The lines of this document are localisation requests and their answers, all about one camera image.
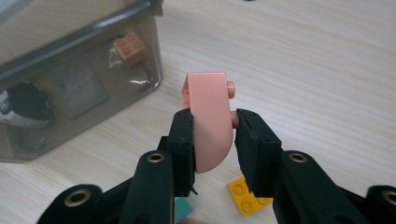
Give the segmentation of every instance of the orange lego brick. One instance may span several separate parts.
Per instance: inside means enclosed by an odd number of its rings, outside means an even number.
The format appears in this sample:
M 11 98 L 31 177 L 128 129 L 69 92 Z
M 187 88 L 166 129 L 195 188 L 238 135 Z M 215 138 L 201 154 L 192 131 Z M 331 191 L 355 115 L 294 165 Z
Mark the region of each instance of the orange lego brick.
M 146 46 L 134 33 L 129 33 L 123 38 L 116 39 L 113 46 L 129 67 L 133 67 L 149 56 Z
M 239 214 L 243 217 L 257 212 L 273 201 L 272 198 L 256 198 L 253 193 L 249 193 L 248 186 L 243 176 L 228 183 L 227 188 L 233 196 L 233 201 L 235 202 Z

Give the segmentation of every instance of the wooden table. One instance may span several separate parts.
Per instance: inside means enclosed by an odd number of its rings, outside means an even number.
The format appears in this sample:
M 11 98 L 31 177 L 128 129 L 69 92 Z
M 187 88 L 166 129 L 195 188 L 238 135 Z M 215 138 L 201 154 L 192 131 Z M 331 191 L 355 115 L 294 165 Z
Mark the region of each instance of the wooden table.
M 122 6 L 35 0 L 0 26 L 0 63 Z M 134 175 L 168 135 L 192 71 L 225 71 L 236 85 L 231 107 L 260 114 L 284 149 L 313 156 L 337 185 L 359 195 L 396 186 L 395 11 L 394 1 L 165 1 L 160 88 L 34 161 L 1 163 L 0 222 L 35 223 L 71 186 L 107 190 Z M 196 176 L 186 222 L 276 223 L 271 206 L 239 216 L 225 187 L 239 176 L 233 147 Z

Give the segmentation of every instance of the screw hole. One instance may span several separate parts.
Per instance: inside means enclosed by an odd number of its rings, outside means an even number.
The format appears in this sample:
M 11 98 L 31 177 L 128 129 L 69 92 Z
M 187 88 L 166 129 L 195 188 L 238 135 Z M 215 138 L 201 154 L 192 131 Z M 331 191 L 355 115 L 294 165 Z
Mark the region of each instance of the screw hole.
M 385 190 L 382 192 L 382 197 L 385 198 L 389 203 L 396 205 L 396 192 L 391 190 Z
M 76 207 L 84 204 L 91 198 L 91 192 L 87 189 L 77 189 L 70 193 L 64 200 L 64 205 Z
M 163 159 L 165 159 L 165 156 L 162 154 L 158 154 L 158 153 L 148 156 L 149 162 L 160 162 L 160 161 L 163 161 Z
M 289 158 L 292 161 L 296 161 L 296 162 L 300 162 L 300 163 L 308 161 L 308 159 L 305 156 L 303 156 L 302 154 L 299 154 L 299 153 L 291 153 L 291 154 L 289 154 Z

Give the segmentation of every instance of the transparent container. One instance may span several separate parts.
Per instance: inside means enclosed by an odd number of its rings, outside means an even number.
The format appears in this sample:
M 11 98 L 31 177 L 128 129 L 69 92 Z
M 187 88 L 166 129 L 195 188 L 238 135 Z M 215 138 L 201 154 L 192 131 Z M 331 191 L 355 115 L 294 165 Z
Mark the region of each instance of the transparent container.
M 134 1 L 0 66 L 0 161 L 32 160 L 154 91 L 161 3 Z

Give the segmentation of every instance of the lego brick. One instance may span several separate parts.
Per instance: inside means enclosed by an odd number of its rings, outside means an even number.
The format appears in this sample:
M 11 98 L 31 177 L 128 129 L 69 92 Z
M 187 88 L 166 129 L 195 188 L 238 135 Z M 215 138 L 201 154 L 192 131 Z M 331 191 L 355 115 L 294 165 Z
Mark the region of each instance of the lego brick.
M 218 166 L 233 144 L 230 98 L 235 85 L 223 72 L 188 73 L 182 89 L 183 107 L 194 116 L 195 171 L 207 172 Z
M 272 198 L 256 198 L 253 193 L 249 193 L 245 178 L 239 179 L 227 184 L 227 189 L 233 196 L 233 201 L 241 216 L 245 217 L 272 203 Z
M 184 198 L 175 198 L 175 223 L 181 221 L 191 212 L 192 207 Z
M 123 38 L 116 39 L 113 46 L 129 67 L 141 63 L 149 56 L 146 46 L 135 33 L 129 33 Z

